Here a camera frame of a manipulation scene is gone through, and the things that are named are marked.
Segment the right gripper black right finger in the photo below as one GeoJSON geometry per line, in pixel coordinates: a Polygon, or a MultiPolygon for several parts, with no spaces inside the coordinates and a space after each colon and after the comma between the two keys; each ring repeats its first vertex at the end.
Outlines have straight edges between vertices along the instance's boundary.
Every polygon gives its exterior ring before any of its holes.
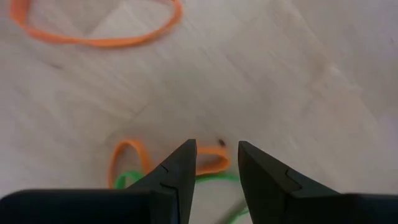
{"type": "Polygon", "coordinates": [[[253,224],[398,224],[398,195],[339,193],[247,141],[238,166],[253,224]]]}

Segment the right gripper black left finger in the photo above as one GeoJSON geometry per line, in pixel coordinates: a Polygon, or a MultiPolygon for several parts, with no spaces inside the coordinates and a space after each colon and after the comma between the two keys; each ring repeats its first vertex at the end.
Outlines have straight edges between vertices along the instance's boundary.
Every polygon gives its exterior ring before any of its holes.
{"type": "Polygon", "coordinates": [[[126,189],[30,189],[0,199],[0,224],[188,224],[197,144],[185,141],[126,189]]]}

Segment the orange rubber band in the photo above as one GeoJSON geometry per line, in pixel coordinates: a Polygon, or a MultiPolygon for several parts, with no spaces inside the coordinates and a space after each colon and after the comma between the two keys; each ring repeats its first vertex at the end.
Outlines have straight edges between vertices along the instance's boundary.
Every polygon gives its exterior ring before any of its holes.
{"type": "MultiPolygon", "coordinates": [[[[210,155],[215,156],[216,161],[211,162],[209,164],[205,164],[199,168],[196,168],[196,176],[201,175],[216,175],[222,172],[225,172],[229,169],[231,165],[231,157],[228,154],[228,150],[225,147],[221,146],[200,146],[197,148],[198,155],[210,155]]],[[[119,144],[116,145],[114,151],[111,156],[108,174],[107,174],[107,181],[108,181],[108,188],[109,189],[125,189],[126,179],[129,178],[134,182],[142,179],[146,174],[150,173],[154,170],[154,163],[150,158],[149,153],[146,150],[146,147],[143,145],[141,141],[127,139],[121,141],[119,144]],[[124,149],[127,148],[134,149],[138,155],[139,162],[141,163],[142,171],[126,171],[122,174],[119,174],[116,177],[116,166],[118,163],[118,156],[122,154],[124,149]]]]}
{"type": "Polygon", "coordinates": [[[31,0],[10,0],[10,18],[33,39],[52,44],[81,44],[91,47],[132,47],[155,40],[166,34],[182,18],[183,7],[179,0],[170,0],[174,4],[174,13],[169,21],[150,33],[116,39],[78,39],[67,35],[58,35],[30,27],[27,22],[31,0]]]}

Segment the green rubber band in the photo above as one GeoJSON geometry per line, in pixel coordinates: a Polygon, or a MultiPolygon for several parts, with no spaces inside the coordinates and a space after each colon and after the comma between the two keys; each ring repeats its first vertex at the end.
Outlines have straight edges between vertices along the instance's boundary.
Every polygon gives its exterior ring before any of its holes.
{"type": "MultiPolygon", "coordinates": [[[[142,179],[144,177],[144,174],[136,171],[136,170],[130,170],[127,172],[123,172],[122,174],[119,175],[119,177],[116,178],[114,182],[111,182],[111,189],[126,189],[127,188],[127,179],[131,179],[134,183],[137,182],[138,180],[142,179]]],[[[226,172],[219,172],[219,173],[214,173],[214,174],[205,174],[205,175],[199,175],[196,176],[196,183],[202,183],[202,182],[208,182],[212,180],[223,180],[223,181],[228,181],[228,182],[234,182],[234,183],[240,183],[240,179],[238,176],[229,174],[226,172]]],[[[243,215],[246,215],[249,213],[249,210],[247,206],[244,208],[238,210],[237,212],[234,212],[232,214],[232,217],[226,222],[226,224],[235,224],[235,222],[242,217],[243,215]]]]}

